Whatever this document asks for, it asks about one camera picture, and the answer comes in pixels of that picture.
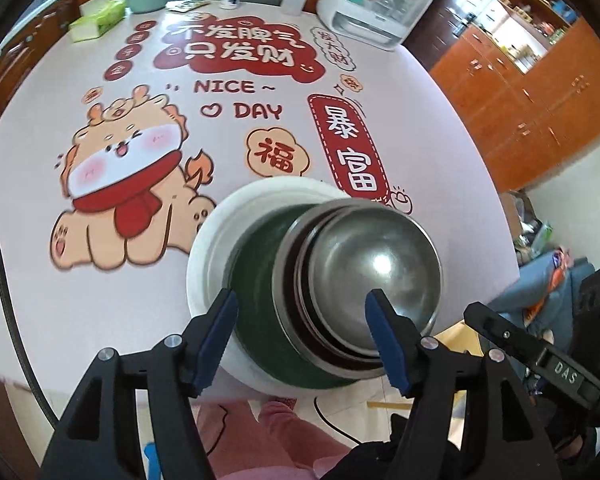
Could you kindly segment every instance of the shelf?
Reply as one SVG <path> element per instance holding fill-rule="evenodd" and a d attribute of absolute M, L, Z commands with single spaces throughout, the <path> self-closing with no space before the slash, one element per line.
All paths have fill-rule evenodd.
<path fill-rule="evenodd" d="M 539 6 L 543 6 L 545 9 L 550 10 L 562 28 L 567 29 L 567 28 L 571 27 L 569 22 L 567 22 L 560 14 L 555 12 L 553 7 L 551 5 L 549 5 L 548 3 L 546 3 L 545 0 L 534 0 L 534 1 L 536 1 Z"/>
<path fill-rule="evenodd" d="M 500 3 L 504 9 L 509 13 L 517 23 L 519 23 L 522 28 L 524 28 L 538 43 L 540 43 L 545 49 L 550 50 L 553 46 L 549 43 L 549 38 L 546 37 L 542 32 L 537 30 L 531 23 L 527 23 L 522 16 L 520 16 L 515 10 L 511 9 L 511 7 L 506 6 L 503 3 Z"/>

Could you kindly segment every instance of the black cable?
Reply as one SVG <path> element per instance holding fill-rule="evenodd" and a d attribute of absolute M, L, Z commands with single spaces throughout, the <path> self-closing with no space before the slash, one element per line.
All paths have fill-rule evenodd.
<path fill-rule="evenodd" d="M 224 433 L 224 430 L 226 430 L 226 417 L 227 415 L 229 415 L 229 410 L 226 409 L 222 404 L 218 404 L 218 406 L 220 406 L 224 410 L 224 415 L 222 416 L 222 430 L 220 430 L 220 434 L 218 435 L 218 438 L 216 438 L 216 441 L 214 442 L 213 446 L 211 446 L 211 449 L 206 452 L 207 456 L 209 456 L 216 450 L 216 446 L 218 446 L 218 442 L 220 442 L 222 434 Z"/>
<path fill-rule="evenodd" d="M 329 426 L 332 430 L 337 431 L 339 434 L 341 434 L 342 436 L 346 436 L 349 440 L 351 440 L 352 442 L 355 442 L 356 444 L 362 444 L 362 442 L 360 442 L 358 439 L 352 437 L 349 433 L 345 433 L 344 431 L 342 431 L 340 428 L 337 428 L 336 426 L 334 426 L 333 424 L 331 424 L 326 417 L 322 414 L 322 412 L 320 411 L 320 408 L 318 408 L 318 397 L 314 397 L 314 408 L 315 408 L 315 413 L 318 414 L 318 416 L 322 419 L 322 421 Z"/>
<path fill-rule="evenodd" d="M 13 312 L 13 303 L 11 303 L 11 295 L 9 293 L 9 285 L 7 283 L 7 273 L 4 270 L 4 262 L 2 260 L 2 251 L 0 250 L 0 302 L 2 303 L 2 312 L 4 313 L 4 319 L 7 322 L 7 328 L 9 329 L 9 336 L 11 336 L 11 343 L 16 351 L 18 362 L 24 372 L 24 377 L 29 384 L 31 393 L 36 398 L 42 413 L 45 414 L 46 420 L 49 421 L 52 428 L 56 428 L 58 424 L 58 418 L 51 408 L 48 400 L 46 400 L 45 394 L 40 388 L 40 384 L 36 379 L 36 375 L 33 372 L 29 357 L 24 349 L 22 338 L 20 337 L 20 331 L 18 330 L 18 324 L 16 322 L 16 316 Z"/>

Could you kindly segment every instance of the white appliance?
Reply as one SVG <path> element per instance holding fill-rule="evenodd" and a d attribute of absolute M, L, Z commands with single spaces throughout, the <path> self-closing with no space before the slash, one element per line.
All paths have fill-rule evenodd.
<path fill-rule="evenodd" d="M 383 50 L 393 50 L 409 35 L 433 0 L 318 0 L 322 22 L 337 34 Z"/>

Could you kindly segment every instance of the stainless steel bowl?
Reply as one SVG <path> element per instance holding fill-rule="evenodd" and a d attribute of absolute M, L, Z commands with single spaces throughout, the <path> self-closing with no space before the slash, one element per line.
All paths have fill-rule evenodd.
<path fill-rule="evenodd" d="M 316 327 L 312 326 L 297 304 L 295 270 L 300 248 L 307 238 L 317 235 L 319 230 L 315 230 L 315 228 L 325 218 L 336 216 L 334 213 L 343 208 L 363 203 L 368 203 L 368 201 L 336 200 L 316 206 L 303 214 L 291 226 L 280 244 L 272 274 L 274 306 L 286 338 L 297 352 L 318 368 L 348 379 L 368 379 L 381 376 L 384 374 L 382 363 L 379 360 L 364 358 L 364 356 L 361 356 L 361 360 L 356 360 L 346 352 L 334 352 L 324 345 L 316 333 Z"/>
<path fill-rule="evenodd" d="M 429 333 L 442 291 L 442 266 L 432 241 L 410 217 L 368 202 L 320 231 L 309 256 L 308 289 L 320 321 L 353 352 L 377 356 L 365 319 L 365 298 L 382 288 L 395 311 Z"/>
<path fill-rule="evenodd" d="M 356 363 L 375 364 L 378 367 L 381 367 L 382 361 L 379 357 L 369 357 L 362 354 L 357 354 L 356 352 L 348 349 L 331 335 L 331 333 L 320 321 L 320 317 L 316 314 L 314 306 L 311 303 L 311 295 L 308 289 L 308 255 L 314 248 L 317 235 L 327 224 L 333 221 L 336 216 L 343 214 L 351 207 L 357 207 L 357 205 L 345 206 L 329 215 L 326 215 L 312 229 L 309 235 L 305 238 L 304 242 L 302 242 L 294 267 L 294 299 L 296 307 L 300 313 L 300 317 L 314 338 L 323 346 L 326 351 Z"/>

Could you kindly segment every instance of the blue cloth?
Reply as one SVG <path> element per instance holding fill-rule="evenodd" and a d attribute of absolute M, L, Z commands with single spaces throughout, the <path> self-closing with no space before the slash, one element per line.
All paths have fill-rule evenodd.
<path fill-rule="evenodd" d="M 573 314 L 580 283 L 596 269 L 586 258 L 577 260 L 574 266 L 568 269 L 563 282 L 547 295 L 549 282 L 555 270 L 553 256 L 553 251 L 543 254 L 521 267 L 519 280 L 488 304 L 488 307 L 517 327 L 524 328 L 534 337 L 540 337 L 546 330 L 551 330 L 554 333 L 554 345 L 567 352 L 573 336 Z M 545 296 L 542 310 L 525 328 L 524 311 Z M 480 346 L 484 352 L 493 348 L 491 342 L 481 336 Z M 516 374 L 520 379 L 524 379 L 526 367 L 515 359 L 510 361 Z"/>

